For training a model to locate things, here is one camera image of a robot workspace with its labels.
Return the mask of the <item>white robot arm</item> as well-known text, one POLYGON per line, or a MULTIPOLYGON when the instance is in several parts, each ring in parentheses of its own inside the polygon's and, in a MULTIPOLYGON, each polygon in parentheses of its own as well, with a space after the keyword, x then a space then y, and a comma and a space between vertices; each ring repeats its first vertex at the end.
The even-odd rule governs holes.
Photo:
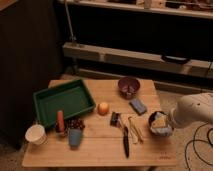
POLYGON ((168 122, 174 128, 198 121, 213 124, 213 93, 185 95, 168 114, 168 122))

